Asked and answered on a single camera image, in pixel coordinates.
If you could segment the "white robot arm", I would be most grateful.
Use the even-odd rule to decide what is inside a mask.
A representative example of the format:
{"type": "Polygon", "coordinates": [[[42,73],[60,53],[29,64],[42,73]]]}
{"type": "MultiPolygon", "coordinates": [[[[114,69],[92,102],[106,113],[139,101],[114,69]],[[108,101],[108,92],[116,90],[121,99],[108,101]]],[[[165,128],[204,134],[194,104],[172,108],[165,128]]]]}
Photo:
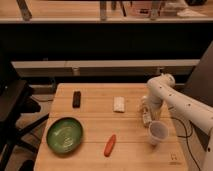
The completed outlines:
{"type": "Polygon", "coordinates": [[[159,118],[163,102],[183,114],[203,132],[210,136],[201,171],[213,170],[213,107],[186,96],[174,89],[175,79],[171,74],[162,74],[148,80],[147,104],[153,119],[159,118]]]}

